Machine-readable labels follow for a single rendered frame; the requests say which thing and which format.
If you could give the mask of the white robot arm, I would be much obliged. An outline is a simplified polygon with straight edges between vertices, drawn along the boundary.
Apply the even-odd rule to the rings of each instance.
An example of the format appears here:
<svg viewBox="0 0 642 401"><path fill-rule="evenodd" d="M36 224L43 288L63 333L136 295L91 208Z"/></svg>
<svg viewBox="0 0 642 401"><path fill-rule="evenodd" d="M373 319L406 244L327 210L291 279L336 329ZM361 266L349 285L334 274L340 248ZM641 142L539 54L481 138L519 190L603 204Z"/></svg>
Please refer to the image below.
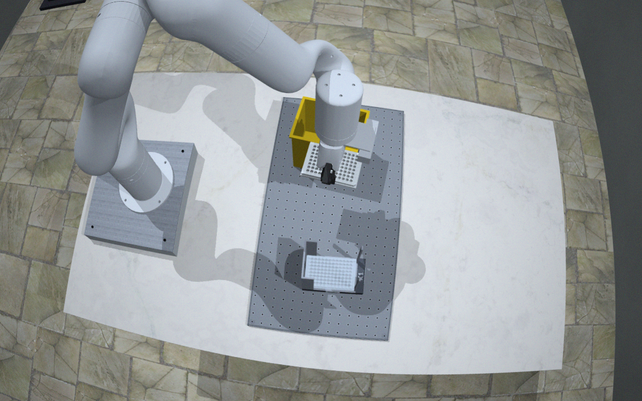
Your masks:
<svg viewBox="0 0 642 401"><path fill-rule="evenodd" d="M74 155L84 173L114 176L128 209L158 209L174 180L167 158L147 152L138 139L128 89L154 17L172 36L203 44L282 93L300 91L314 74L319 140L358 148L357 161L369 164L379 121L358 122L363 84L350 60L328 41L298 44L243 0L104 0L78 70L86 95Z"/></svg>

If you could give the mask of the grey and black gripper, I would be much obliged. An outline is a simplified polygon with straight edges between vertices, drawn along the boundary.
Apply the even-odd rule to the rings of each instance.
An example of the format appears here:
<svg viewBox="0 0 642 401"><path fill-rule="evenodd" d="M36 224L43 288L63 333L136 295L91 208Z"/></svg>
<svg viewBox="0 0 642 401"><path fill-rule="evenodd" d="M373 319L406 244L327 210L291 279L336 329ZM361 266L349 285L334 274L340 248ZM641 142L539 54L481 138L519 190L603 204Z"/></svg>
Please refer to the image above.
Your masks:
<svg viewBox="0 0 642 401"><path fill-rule="evenodd" d="M345 145L332 146L319 140L317 167L323 170L323 172L321 172L320 179L320 181L323 181L323 184L335 184L335 173L341 166L342 157L345 151ZM330 173L331 170L332 173Z"/></svg>

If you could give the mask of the yellow open-top bin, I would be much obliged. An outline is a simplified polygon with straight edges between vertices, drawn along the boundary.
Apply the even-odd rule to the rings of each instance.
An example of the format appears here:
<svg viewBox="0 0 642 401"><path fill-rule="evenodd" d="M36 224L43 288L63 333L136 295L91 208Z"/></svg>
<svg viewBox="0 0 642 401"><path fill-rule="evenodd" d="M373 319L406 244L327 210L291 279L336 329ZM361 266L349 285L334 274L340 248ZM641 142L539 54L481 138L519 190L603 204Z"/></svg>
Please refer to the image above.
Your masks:
<svg viewBox="0 0 642 401"><path fill-rule="evenodd" d="M360 109L359 122L366 124L369 112ZM293 166L302 168L310 142L319 144L319 138L314 130L314 98L303 96L301 99L289 139L292 139Z"/></svg>

